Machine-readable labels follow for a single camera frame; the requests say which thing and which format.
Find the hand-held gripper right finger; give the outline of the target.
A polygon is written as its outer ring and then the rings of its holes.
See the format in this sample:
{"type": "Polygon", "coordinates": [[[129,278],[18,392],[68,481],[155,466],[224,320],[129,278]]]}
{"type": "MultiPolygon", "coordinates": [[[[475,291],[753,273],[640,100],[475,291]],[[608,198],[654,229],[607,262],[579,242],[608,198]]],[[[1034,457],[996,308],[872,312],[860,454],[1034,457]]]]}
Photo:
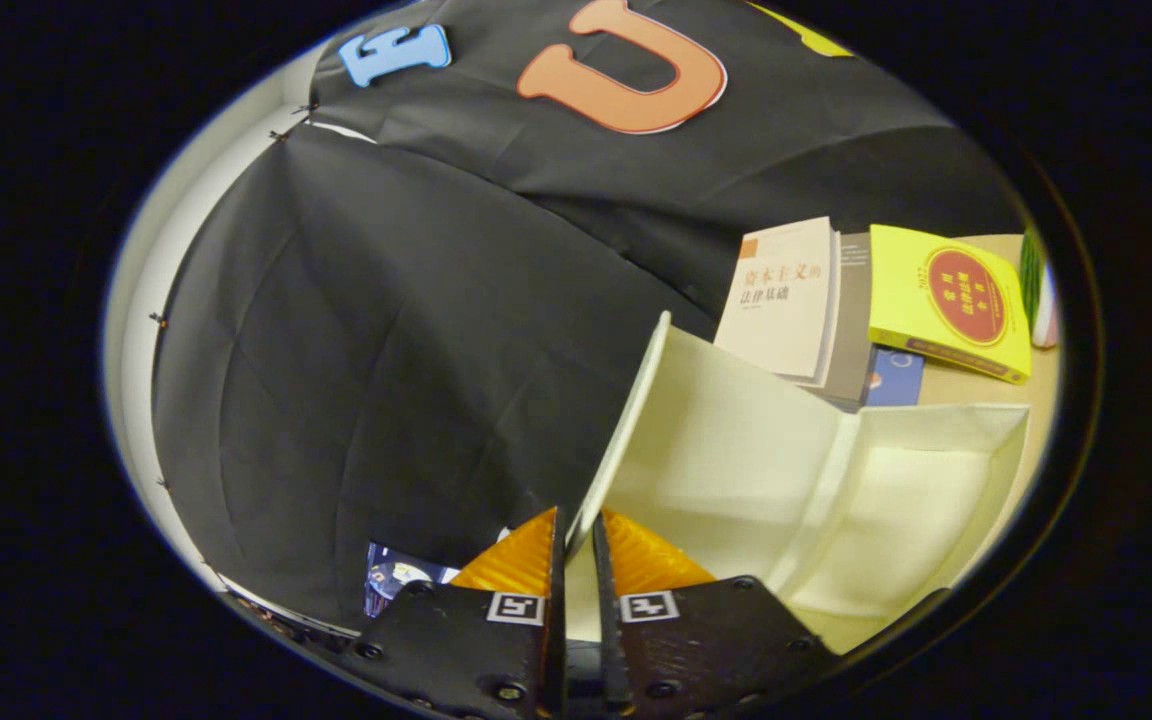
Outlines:
{"type": "Polygon", "coordinates": [[[600,511],[591,547],[604,719],[737,719],[842,665],[761,579],[713,577],[621,511],[600,511]]]}

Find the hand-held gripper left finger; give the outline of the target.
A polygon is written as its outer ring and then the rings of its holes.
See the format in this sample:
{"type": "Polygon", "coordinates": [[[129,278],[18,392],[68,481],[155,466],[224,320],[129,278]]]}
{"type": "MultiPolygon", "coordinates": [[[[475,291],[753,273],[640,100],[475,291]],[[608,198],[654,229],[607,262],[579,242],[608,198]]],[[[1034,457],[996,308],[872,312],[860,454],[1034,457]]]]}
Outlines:
{"type": "Polygon", "coordinates": [[[529,588],[404,585],[353,642],[353,675],[429,717],[562,719],[568,525],[553,507],[467,564],[530,575],[529,588]]]}

